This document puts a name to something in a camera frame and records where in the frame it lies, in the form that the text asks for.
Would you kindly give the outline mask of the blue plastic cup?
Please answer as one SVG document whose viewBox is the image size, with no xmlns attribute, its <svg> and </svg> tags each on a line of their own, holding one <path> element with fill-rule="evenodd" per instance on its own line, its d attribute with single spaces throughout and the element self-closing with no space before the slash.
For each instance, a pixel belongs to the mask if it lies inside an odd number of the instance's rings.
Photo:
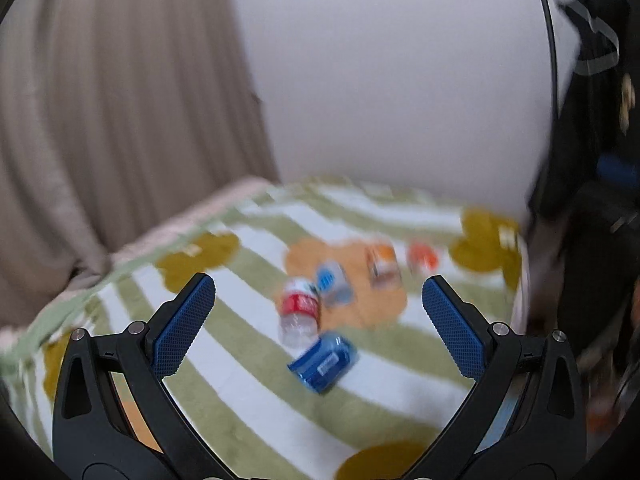
<svg viewBox="0 0 640 480">
<path fill-rule="evenodd" d="M 323 394 L 352 368 L 358 358 L 356 347 L 337 332 L 322 333 L 288 370 L 310 391 Z"/>
</svg>

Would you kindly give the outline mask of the small orange clear cup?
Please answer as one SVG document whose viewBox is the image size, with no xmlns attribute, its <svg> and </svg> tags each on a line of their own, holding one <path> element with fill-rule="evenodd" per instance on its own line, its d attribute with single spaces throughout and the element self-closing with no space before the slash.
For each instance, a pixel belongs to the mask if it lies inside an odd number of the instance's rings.
<svg viewBox="0 0 640 480">
<path fill-rule="evenodd" d="M 438 270 L 439 263 L 440 255 L 431 245 L 415 242 L 408 247 L 407 264 L 413 274 L 431 275 Z"/>
</svg>

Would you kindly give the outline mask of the orange label clear cup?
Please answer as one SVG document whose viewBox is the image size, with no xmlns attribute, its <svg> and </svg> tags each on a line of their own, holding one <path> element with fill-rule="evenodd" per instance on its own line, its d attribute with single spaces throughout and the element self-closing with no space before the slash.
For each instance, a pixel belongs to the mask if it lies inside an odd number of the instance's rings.
<svg viewBox="0 0 640 480">
<path fill-rule="evenodd" d="M 368 245 L 366 261 L 370 282 L 374 288 L 391 289 L 401 285 L 400 267 L 395 248 L 391 244 Z"/>
</svg>

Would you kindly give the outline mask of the red label clear cup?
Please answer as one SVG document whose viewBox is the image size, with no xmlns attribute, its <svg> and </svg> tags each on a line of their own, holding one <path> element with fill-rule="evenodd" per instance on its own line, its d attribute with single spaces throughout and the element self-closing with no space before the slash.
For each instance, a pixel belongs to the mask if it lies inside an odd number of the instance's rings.
<svg viewBox="0 0 640 480">
<path fill-rule="evenodd" d="M 296 276 L 284 286 L 280 302 L 280 334 L 290 348 L 303 348 L 316 340 L 320 325 L 320 295 L 308 278 Z"/>
</svg>

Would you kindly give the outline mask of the light blue label clear cup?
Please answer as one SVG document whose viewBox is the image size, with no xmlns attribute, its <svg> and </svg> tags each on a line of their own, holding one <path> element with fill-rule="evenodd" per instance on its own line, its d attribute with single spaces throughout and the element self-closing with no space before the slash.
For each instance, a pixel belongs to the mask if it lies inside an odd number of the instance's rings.
<svg viewBox="0 0 640 480">
<path fill-rule="evenodd" d="M 347 306 L 354 299 L 352 284 L 335 260 L 323 261 L 318 266 L 316 281 L 322 302 L 328 308 Z"/>
</svg>

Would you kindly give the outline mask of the black hanging clothes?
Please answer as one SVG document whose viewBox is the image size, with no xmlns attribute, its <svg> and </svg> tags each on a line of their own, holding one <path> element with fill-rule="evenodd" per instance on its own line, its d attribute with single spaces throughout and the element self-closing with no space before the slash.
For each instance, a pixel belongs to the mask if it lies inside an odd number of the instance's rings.
<svg viewBox="0 0 640 480">
<path fill-rule="evenodd" d="M 529 208 L 563 227 L 556 326 L 587 427 L 611 431 L 639 394 L 639 0 L 568 0 L 578 53 Z"/>
</svg>

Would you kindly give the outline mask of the green striped floral blanket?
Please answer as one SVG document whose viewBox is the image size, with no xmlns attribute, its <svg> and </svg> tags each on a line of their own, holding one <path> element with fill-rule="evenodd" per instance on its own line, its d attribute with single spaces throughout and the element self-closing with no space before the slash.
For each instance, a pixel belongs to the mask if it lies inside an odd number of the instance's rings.
<svg viewBox="0 0 640 480">
<path fill-rule="evenodd" d="M 338 262 L 349 304 L 323 309 L 322 330 L 356 349 L 327 393 L 288 369 L 284 285 Z M 343 179 L 270 186 L 223 211 L 206 205 L 116 255 L 93 288 L 59 296 L 1 358 L 12 408 L 52 448 L 55 386 L 70 332 L 118 333 L 147 320 L 198 272 L 216 301 L 166 386 L 205 442 L 237 474 L 331 479 L 348 460 L 431 443 L 464 400 L 460 375 L 422 308 L 442 275 L 491 321 L 526 324 L 526 248 L 516 223 L 419 190 Z"/>
</svg>

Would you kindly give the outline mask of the pink bed sheet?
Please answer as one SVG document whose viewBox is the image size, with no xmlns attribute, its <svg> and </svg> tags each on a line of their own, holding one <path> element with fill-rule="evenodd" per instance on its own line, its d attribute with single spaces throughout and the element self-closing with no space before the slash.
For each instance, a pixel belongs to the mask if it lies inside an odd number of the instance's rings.
<svg viewBox="0 0 640 480">
<path fill-rule="evenodd" d="M 112 268 L 117 268 L 135 258 L 149 254 L 152 249 L 160 247 L 160 245 L 166 245 L 178 240 L 179 236 L 193 229 L 198 222 L 213 217 L 214 214 L 219 214 L 240 200 L 246 200 L 265 191 L 270 185 L 272 185 L 272 182 L 264 178 L 244 177 L 224 186 L 213 195 L 207 197 L 206 200 L 202 200 L 181 214 L 176 214 L 164 221 L 133 242 L 120 248 L 118 252 L 113 252 L 110 255 Z M 79 296 L 84 290 L 98 284 L 100 280 L 102 278 L 78 278 L 78 280 L 74 278 L 72 284 L 68 285 L 51 302 L 55 304 L 56 302 Z M 26 326 L 1 327 L 1 353 L 6 353 L 14 347 L 25 330 Z"/>
</svg>

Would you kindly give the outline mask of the beige curtain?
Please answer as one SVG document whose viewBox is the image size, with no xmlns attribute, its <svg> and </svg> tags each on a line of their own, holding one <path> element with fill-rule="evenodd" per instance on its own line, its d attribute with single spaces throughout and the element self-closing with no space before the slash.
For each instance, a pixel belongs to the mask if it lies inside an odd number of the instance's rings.
<svg viewBox="0 0 640 480">
<path fill-rule="evenodd" d="M 277 168 L 232 0 L 14 0 L 1 23 L 1 322 Z"/>
</svg>

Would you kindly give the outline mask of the black clothes rack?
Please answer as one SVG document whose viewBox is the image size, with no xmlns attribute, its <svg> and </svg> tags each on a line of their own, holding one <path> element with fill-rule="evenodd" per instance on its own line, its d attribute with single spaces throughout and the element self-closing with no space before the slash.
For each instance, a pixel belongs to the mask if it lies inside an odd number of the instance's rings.
<svg viewBox="0 0 640 480">
<path fill-rule="evenodd" d="M 532 219 L 536 220 L 544 198 L 544 188 L 546 187 L 549 171 L 549 153 L 551 151 L 552 134 L 556 122 L 559 118 L 559 66 L 558 66 L 558 47 L 556 46 L 554 23 L 549 0 L 539 0 L 541 4 L 542 16 L 544 17 L 544 29 L 546 30 L 549 68 L 550 68 L 550 90 L 551 90 L 551 110 L 549 119 L 547 148 L 544 152 L 544 158 L 541 159 L 538 174 L 536 177 L 533 191 L 529 194 L 528 210 L 532 215 Z"/>
</svg>

